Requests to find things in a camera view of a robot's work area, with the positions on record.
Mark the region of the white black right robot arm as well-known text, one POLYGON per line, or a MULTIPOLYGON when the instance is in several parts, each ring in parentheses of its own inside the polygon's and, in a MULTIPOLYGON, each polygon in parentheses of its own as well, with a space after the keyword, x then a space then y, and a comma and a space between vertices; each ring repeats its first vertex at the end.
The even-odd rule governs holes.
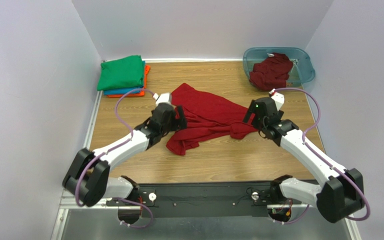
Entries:
POLYGON ((363 175, 355 168, 346 169, 317 148, 303 131, 289 119, 283 119, 284 96, 274 93, 252 100, 243 118, 265 139, 272 140, 299 160, 313 175, 316 183, 298 180, 290 175, 270 183, 273 202, 298 200, 317 208, 330 223, 349 217, 366 206, 363 175))

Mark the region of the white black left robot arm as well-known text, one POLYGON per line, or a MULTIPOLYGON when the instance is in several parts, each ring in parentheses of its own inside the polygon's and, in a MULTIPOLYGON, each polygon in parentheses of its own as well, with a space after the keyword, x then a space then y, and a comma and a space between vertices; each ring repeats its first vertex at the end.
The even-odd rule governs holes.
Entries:
POLYGON ((136 183, 126 176, 110 177, 111 171, 158 144, 168 133, 186 128, 187 120, 181 105, 160 103, 148 119, 125 137, 94 151, 79 150, 62 186, 74 195, 79 207, 92 207, 106 198, 132 200, 137 195, 136 183))

